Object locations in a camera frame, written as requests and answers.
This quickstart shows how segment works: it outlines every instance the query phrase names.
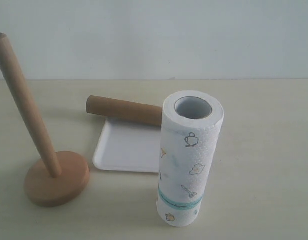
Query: textured paper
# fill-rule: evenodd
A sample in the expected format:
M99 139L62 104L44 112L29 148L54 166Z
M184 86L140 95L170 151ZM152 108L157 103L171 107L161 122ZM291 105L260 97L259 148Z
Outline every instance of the textured paper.
M205 100L211 114L203 119L181 117L175 104L184 97ZM171 226L187 226L199 214L223 115L221 104L199 91L176 92L164 101L156 205Z

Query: round wooden base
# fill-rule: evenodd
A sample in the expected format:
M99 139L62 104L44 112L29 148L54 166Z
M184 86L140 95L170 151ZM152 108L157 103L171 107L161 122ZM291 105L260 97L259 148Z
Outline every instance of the round wooden base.
M71 201L89 181L88 165L82 156L71 151L59 151L56 155L62 168L59 177L50 177L42 160L35 163L25 177L25 194L41 207L56 207Z

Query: wooden paper towel holder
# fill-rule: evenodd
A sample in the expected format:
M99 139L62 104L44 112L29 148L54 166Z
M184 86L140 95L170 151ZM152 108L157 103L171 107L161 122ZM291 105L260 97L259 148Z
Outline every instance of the wooden paper towel holder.
M18 60L3 33L0 33L0 70L41 157L26 174L25 194L41 207L56 207L71 201L89 181L87 162L75 152L54 152Z

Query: teal stripe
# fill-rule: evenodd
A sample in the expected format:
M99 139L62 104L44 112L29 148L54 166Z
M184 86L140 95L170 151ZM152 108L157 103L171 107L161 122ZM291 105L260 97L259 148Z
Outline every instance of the teal stripe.
M164 203L166 203L166 205L168 205L169 207L176 209L176 210L189 210L192 209L194 207L196 207L199 202L202 200L203 196L201 196L198 200L193 201L193 202L189 202L189 203L178 203L175 201L170 200L169 198L167 198L159 189L158 187L158 194L160 196L160 198L163 200Z

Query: printed cloud design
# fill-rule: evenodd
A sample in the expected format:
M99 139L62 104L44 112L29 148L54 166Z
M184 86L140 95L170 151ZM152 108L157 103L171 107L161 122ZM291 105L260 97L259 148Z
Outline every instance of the printed cloud design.
M192 170L189 172L190 175L199 175L203 172L205 165L203 164L195 164Z

